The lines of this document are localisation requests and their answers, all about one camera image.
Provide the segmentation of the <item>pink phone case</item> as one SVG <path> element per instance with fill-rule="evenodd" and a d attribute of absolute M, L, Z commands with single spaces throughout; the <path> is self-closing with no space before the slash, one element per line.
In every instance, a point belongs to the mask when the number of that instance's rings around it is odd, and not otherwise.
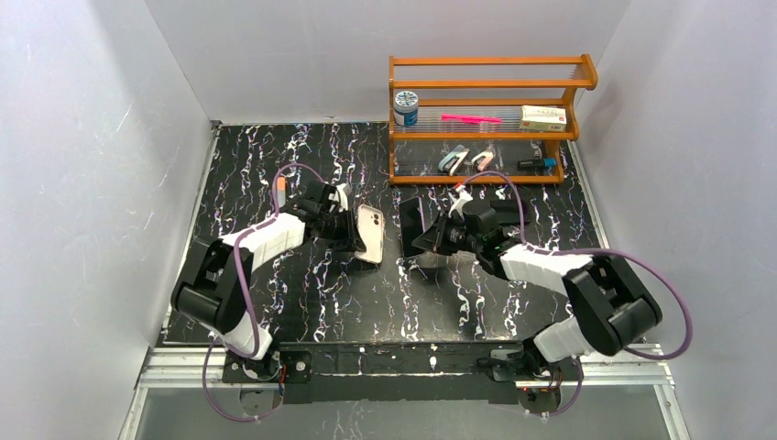
<path fill-rule="evenodd" d="M 357 209 L 356 221 L 357 231 L 365 249 L 356 251 L 355 256 L 362 261 L 379 265 L 383 259 L 383 213 L 375 207 L 362 204 Z"/>

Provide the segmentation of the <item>black smartphone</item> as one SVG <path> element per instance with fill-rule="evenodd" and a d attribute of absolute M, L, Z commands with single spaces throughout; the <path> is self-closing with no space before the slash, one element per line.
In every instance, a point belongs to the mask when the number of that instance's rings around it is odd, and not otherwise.
<path fill-rule="evenodd" d="M 413 197 L 399 203 L 399 231 L 401 242 L 401 254 L 404 258 L 411 258 L 424 253 L 424 250 L 413 245 L 413 241 L 420 237 L 425 230 L 421 198 Z"/>

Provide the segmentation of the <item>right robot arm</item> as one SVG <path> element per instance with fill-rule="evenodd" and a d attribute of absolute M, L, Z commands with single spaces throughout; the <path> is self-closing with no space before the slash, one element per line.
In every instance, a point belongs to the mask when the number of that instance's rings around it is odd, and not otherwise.
<path fill-rule="evenodd" d="M 401 240 L 411 255 L 469 252 L 505 281 L 525 281 L 565 296 L 573 314 L 522 343 L 521 362 L 538 369 L 573 356 L 614 356 L 662 320 L 662 310 L 620 256 L 546 255 L 508 233 L 494 204 L 467 202 L 425 225 L 417 199 L 399 206 Z"/>

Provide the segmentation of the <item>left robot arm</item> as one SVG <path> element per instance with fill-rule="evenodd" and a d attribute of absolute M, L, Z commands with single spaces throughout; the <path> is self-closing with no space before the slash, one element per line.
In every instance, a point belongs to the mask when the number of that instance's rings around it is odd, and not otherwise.
<path fill-rule="evenodd" d="M 196 238 L 170 297 L 171 308 L 212 331 L 241 358 L 260 360 L 272 344 L 250 296 L 254 271 L 321 239 L 345 252 L 367 250 L 346 183 L 311 182 L 264 222 L 212 241 Z"/>

